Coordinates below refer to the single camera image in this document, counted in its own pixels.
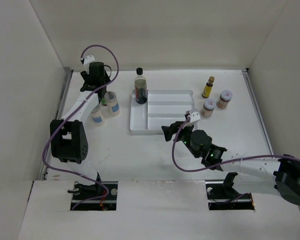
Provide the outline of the dark soy sauce bottle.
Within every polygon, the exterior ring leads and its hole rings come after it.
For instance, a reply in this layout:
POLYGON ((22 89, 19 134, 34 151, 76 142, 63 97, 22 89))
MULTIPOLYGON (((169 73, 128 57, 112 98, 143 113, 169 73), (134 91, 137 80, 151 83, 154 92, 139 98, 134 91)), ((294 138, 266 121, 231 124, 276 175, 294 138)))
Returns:
POLYGON ((138 104, 145 104, 148 100, 147 80, 143 76, 143 69, 138 67, 136 69, 136 78, 134 80, 134 91, 136 102, 138 104))

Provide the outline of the white granule jar blue label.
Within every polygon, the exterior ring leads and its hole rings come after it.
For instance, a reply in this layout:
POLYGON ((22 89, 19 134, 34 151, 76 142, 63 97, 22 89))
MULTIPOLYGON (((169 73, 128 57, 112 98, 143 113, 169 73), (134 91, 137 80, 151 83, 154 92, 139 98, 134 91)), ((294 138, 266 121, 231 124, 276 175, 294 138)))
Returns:
POLYGON ((112 116, 117 116, 120 114, 120 106, 116 94, 113 91, 107 91, 104 95, 109 113, 112 116))

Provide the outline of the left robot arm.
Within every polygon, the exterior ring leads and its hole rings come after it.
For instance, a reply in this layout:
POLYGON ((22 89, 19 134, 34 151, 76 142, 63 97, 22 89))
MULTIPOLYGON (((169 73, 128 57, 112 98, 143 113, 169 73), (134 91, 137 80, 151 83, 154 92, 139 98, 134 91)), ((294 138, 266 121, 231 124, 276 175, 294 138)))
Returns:
POLYGON ((50 123, 51 154, 62 163, 80 165, 88 156, 88 140, 84 124, 93 109, 99 106, 106 93, 110 77, 105 64, 92 61, 80 73, 83 85, 75 104, 61 119, 50 123))

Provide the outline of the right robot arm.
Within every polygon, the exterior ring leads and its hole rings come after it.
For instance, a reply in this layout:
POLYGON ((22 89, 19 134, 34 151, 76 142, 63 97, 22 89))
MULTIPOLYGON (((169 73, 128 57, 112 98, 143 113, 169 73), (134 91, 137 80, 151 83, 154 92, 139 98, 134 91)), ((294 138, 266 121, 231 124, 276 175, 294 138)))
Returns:
POLYGON ((182 142, 202 171, 226 173, 222 192, 228 198, 238 193, 261 193, 282 197, 300 206, 300 159, 291 155, 255 155, 224 160, 226 148, 213 144, 204 130, 194 130, 187 121, 162 126, 165 141, 182 142))

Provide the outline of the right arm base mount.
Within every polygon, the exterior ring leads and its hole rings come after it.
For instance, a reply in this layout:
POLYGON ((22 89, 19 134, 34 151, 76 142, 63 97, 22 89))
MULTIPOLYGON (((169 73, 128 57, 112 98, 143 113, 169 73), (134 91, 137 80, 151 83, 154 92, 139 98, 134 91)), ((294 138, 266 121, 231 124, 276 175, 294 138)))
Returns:
POLYGON ((210 211, 255 210, 252 194, 239 193, 233 188, 237 175, 236 172, 230 172, 224 180, 205 182, 210 211))

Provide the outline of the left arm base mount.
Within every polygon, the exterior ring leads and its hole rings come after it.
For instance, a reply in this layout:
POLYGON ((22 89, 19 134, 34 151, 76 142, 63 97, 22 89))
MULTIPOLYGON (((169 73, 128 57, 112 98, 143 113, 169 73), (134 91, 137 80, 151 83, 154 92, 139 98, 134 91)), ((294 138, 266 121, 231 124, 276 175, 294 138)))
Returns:
POLYGON ((115 211, 117 209, 118 182, 102 182, 106 189, 98 184, 84 185, 75 182, 72 190, 67 192, 71 194, 71 211, 115 211))

